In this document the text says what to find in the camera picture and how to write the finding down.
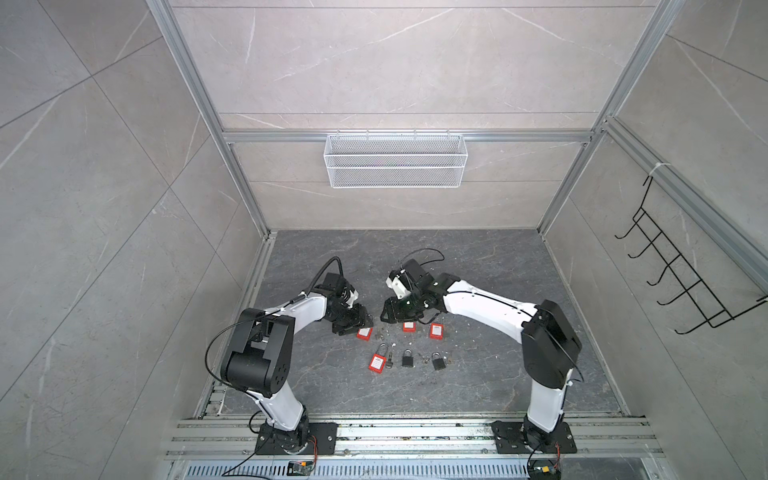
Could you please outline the small black padlock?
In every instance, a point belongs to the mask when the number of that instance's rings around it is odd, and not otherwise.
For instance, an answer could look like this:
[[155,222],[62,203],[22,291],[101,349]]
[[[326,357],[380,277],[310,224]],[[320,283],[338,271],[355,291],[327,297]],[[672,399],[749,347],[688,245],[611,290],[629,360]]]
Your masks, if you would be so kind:
[[441,371],[447,367],[446,359],[440,352],[434,352],[431,355],[431,362],[435,371]]
[[414,364],[414,356],[411,349],[405,349],[401,358],[401,366],[403,368],[413,368],[415,366]]

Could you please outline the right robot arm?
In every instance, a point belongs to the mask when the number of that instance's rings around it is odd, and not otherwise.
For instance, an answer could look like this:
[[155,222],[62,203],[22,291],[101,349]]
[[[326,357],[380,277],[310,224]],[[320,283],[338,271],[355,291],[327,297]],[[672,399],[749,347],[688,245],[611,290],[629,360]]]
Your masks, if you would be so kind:
[[394,292],[380,315],[384,323],[416,322],[428,310],[475,320],[508,336],[522,349],[532,382],[521,434],[526,446],[544,451],[563,442],[564,405],[573,374],[579,371],[582,343],[561,307],[493,294],[449,273],[433,275],[415,259],[392,270],[386,285]]

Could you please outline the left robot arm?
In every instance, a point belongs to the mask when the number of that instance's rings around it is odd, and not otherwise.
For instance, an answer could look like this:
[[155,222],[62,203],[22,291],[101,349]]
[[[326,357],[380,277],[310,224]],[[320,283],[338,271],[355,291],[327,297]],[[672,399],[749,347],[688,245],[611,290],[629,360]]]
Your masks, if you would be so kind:
[[329,322],[338,336],[370,329],[372,319],[358,297],[344,276],[341,259],[333,256],[297,296],[266,310],[247,308],[214,336],[231,334],[217,369],[209,364],[210,351],[205,351],[205,369],[214,380],[250,397],[265,415],[259,447],[273,441],[284,452],[298,454],[317,442],[307,409],[288,384],[294,336],[321,321]]

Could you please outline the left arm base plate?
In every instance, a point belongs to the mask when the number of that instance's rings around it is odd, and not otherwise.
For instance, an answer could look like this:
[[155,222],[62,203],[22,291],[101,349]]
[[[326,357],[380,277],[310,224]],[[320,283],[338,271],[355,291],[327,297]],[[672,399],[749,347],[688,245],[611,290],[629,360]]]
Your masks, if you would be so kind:
[[283,431],[263,423],[258,434],[257,455],[333,455],[337,442],[336,423],[300,423],[296,430]]

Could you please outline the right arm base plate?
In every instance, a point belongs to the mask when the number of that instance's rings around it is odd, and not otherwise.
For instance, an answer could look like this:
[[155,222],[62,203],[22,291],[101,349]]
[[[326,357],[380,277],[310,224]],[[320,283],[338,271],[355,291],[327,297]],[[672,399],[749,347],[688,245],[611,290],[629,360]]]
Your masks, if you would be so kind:
[[552,432],[544,432],[528,419],[494,421],[490,427],[499,454],[523,454],[533,450],[544,454],[578,452],[570,426],[564,421],[560,421]]

